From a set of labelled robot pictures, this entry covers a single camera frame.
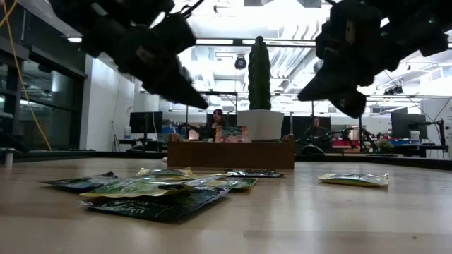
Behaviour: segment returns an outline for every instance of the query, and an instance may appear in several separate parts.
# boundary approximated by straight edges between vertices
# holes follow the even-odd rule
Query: yellow cable
[[[13,4],[12,8],[16,5],[17,1],[18,0],[14,1],[14,4]],[[14,61],[16,63],[16,68],[17,68],[17,72],[18,72],[18,75],[19,75],[20,84],[22,85],[23,94],[25,95],[25,98],[27,99],[28,107],[30,108],[31,114],[33,116],[33,119],[35,120],[37,128],[40,130],[41,135],[44,138],[44,141],[45,141],[47,147],[49,148],[49,151],[52,151],[52,147],[50,146],[50,143],[49,143],[46,135],[44,134],[44,131],[42,131],[40,123],[36,119],[35,112],[33,111],[33,108],[31,107],[30,100],[28,99],[27,90],[25,88],[25,84],[23,83],[22,73],[20,71],[19,61],[17,60],[17,56],[16,56],[16,49],[14,48],[13,34],[11,33],[11,26],[9,25],[9,18],[8,18],[8,16],[9,16],[9,14],[11,14],[11,10],[10,10],[10,12],[8,12],[5,2],[3,4],[3,10],[5,11],[5,18],[4,19],[6,19],[6,25],[8,26],[9,41],[11,43],[11,48],[13,50]]]
[[[14,11],[14,8],[16,7],[18,0],[15,0],[11,9],[9,9],[8,13],[5,15],[5,17],[0,21],[0,28],[5,23],[6,19],[10,16],[10,14]]]

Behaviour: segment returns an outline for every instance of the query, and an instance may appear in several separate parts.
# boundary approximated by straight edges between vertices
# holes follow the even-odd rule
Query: person
[[[207,138],[215,139],[215,134],[217,133],[217,126],[224,126],[225,120],[223,118],[223,110],[216,109],[213,111],[212,117],[207,121],[205,130]]]
[[[314,136],[314,137],[323,137],[327,134],[328,130],[322,126],[320,126],[320,119],[315,117],[312,123],[312,126],[306,129],[304,132],[304,136]]]

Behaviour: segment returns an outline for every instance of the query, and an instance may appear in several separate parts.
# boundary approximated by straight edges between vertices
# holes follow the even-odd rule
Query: computer monitor
[[[163,112],[134,112],[130,113],[130,127],[132,133],[161,133]]]
[[[421,140],[428,139],[425,115],[391,113],[393,138],[411,138],[410,131],[419,131]]]

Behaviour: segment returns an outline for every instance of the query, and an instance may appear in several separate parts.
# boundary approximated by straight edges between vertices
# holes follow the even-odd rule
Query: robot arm
[[[49,0],[56,15],[83,35],[82,48],[110,55],[118,70],[143,81],[143,88],[165,99],[206,109],[177,55],[196,43],[186,19],[203,0],[171,13],[173,0]],[[330,20],[316,38],[323,66],[299,93],[302,101],[329,99],[351,117],[364,111],[356,91],[417,50],[429,56],[447,50],[452,29],[451,0],[327,0]],[[163,21],[150,25],[165,13]],[[383,27],[381,21],[390,23]]]
[[[329,99],[339,110],[357,118],[366,97],[357,86],[369,86],[384,70],[417,50],[430,56],[448,48],[452,29],[450,0],[328,0],[330,20],[316,38],[316,55],[323,60],[316,76],[299,93],[302,101]],[[381,21],[390,23],[381,27]]]
[[[176,102],[206,109],[191,86],[179,53],[196,44],[186,19],[195,6],[171,13],[173,0],[49,0],[56,15],[83,35],[82,49],[111,56],[118,71],[143,81],[143,88]],[[149,28],[160,13],[161,23]]]

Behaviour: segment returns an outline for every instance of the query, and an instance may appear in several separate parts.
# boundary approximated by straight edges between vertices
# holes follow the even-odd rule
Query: foil packet
[[[65,191],[74,193],[84,193],[102,187],[105,184],[114,183],[120,179],[113,172],[96,176],[86,176],[72,179],[62,179],[55,181],[40,181],[40,183],[50,184]]]
[[[224,177],[222,174],[205,176],[199,179],[180,181],[168,176],[166,179],[152,176],[134,177],[104,185],[87,193],[83,197],[96,198],[136,198],[140,196],[160,197],[187,191]]]
[[[345,184],[351,186],[387,187],[389,175],[375,176],[371,174],[324,174],[318,179],[324,183]]]
[[[225,169],[225,172],[229,176],[239,176],[239,177],[270,177],[276,178],[284,176],[274,169],[267,170],[256,170],[256,169]]]
[[[195,174],[191,172],[191,168],[185,169],[144,169],[142,168],[136,176],[174,176],[180,179],[192,179]]]
[[[235,190],[249,190],[256,184],[257,179],[253,178],[237,178],[228,177],[226,179],[218,179],[207,183],[205,186],[212,186],[217,188],[229,188]]]
[[[199,210],[228,192],[228,188],[198,186],[182,193],[159,198],[96,199],[79,203],[90,210],[171,222]]]

